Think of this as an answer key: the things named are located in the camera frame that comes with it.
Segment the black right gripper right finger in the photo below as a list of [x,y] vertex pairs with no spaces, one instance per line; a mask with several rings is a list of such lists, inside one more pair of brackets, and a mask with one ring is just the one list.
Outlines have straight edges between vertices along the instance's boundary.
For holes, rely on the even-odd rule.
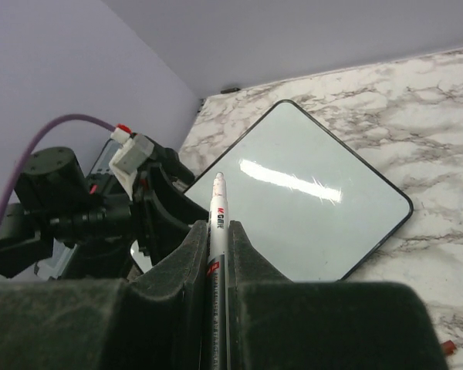
[[229,227],[233,369],[445,369],[422,300],[394,282],[295,283]]

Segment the red marker cap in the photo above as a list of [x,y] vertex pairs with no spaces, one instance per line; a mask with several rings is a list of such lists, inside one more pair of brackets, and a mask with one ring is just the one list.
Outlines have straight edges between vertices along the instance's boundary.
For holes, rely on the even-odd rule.
[[450,356],[457,351],[457,346],[452,340],[448,340],[441,343],[441,350],[445,356]]

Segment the white whiteboard black frame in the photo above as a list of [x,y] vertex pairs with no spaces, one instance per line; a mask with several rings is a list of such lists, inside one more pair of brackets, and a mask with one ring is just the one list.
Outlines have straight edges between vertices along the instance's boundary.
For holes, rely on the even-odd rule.
[[411,199],[298,104],[277,102],[184,195],[225,176],[231,220],[292,281],[351,275],[412,215]]

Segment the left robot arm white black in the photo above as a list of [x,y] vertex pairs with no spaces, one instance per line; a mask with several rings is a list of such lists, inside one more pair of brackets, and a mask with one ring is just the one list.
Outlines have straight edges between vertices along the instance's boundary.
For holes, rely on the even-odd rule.
[[128,195],[112,174],[84,175],[70,148],[40,150],[19,175],[18,202],[5,208],[0,275],[13,278],[50,258],[58,242],[73,251],[62,279],[125,277],[133,243],[158,263],[195,222],[208,219],[206,209],[174,186],[193,179],[175,151],[155,146]]

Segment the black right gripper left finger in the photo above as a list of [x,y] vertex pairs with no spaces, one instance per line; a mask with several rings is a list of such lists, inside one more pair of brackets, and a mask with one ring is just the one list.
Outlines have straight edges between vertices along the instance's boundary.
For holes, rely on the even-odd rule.
[[0,283],[0,369],[196,369],[207,224],[132,282]]

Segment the red capped whiteboard marker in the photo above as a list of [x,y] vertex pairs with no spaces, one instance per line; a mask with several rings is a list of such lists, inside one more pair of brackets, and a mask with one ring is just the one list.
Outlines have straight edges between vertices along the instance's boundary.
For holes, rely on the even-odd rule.
[[208,219],[208,261],[204,329],[201,346],[203,369],[226,369],[227,354],[227,254],[228,201],[224,174],[213,181]]

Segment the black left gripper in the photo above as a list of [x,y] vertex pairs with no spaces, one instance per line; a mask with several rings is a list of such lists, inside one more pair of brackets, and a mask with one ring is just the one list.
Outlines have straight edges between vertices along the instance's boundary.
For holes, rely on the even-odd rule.
[[188,185],[194,179],[176,151],[158,144],[138,169],[133,187],[139,217],[136,238],[140,251],[154,265],[180,245],[195,222],[208,220],[208,211],[174,185]]

